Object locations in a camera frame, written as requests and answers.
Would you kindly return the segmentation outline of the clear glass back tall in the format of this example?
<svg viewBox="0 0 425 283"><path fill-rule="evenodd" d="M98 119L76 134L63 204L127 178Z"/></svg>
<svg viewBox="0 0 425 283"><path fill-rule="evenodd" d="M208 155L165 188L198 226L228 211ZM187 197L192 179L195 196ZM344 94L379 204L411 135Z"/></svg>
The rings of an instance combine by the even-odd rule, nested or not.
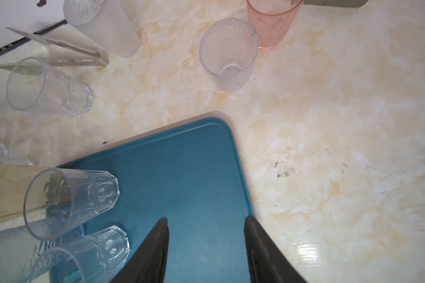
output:
<svg viewBox="0 0 425 283"><path fill-rule="evenodd" d="M140 48L140 38L119 1L65 1L66 21L91 40L121 57Z"/></svg>

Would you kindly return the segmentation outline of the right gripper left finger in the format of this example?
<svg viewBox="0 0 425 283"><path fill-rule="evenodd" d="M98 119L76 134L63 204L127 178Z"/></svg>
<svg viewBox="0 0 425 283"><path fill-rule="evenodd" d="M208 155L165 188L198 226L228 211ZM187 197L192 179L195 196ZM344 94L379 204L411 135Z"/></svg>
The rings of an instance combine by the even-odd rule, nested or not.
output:
<svg viewBox="0 0 425 283"><path fill-rule="evenodd" d="M170 231L163 217L152 228L113 283L162 283L165 278Z"/></svg>

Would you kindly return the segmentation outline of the metal serving tongs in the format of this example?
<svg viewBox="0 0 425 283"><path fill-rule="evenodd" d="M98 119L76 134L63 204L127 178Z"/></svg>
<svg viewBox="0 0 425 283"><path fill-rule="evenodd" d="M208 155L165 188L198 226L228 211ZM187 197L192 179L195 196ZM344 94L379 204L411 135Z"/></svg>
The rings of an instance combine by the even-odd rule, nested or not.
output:
<svg viewBox="0 0 425 283"><path fill-rule="evenodd" d="M22 35L27 39L47 46L48 54L43 56L43 61L53 67L98 66L107 67L109 60L105 55L72 46L60 40L54 40L42 35L28 33L16 28L7 27L10 31Z"/></svg>

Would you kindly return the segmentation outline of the teal rectangular tray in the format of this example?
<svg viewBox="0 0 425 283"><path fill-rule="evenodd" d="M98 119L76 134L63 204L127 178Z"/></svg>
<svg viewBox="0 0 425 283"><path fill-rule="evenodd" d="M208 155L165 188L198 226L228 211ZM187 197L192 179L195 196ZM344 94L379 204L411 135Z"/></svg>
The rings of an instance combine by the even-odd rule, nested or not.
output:
<svg viewBox="0 0 425 283"><path fill-rule="evenodd" d="M115 206L88 221L90 235L117 225L135 252L168 220L168 283L247 283L245 219L253 214L229 125L208 117L79 158L66 169L107 171Z"/></svg>

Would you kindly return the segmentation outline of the pink plastic cup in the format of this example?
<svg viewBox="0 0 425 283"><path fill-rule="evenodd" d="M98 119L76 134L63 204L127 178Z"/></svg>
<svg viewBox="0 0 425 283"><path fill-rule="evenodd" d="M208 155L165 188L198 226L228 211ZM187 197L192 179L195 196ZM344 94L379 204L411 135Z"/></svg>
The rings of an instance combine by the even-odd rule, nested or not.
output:
<svg viewBox="0 0 425 283"><path fill-rule="evenodd" d="M304 0L247 0L247 19L255 28L259 48L276 47L285 37Z"/></svg>

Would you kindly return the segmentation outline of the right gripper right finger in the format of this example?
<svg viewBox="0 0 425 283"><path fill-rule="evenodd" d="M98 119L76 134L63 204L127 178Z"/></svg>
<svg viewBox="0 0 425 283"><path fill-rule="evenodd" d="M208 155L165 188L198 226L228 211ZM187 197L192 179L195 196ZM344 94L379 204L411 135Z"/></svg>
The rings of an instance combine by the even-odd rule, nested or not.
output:
<svg viewBox="0 0 425 283"><path fill-rule="evenodd" d="M306 283L254 216L245 220L244 237L252 283Z"/></svg>

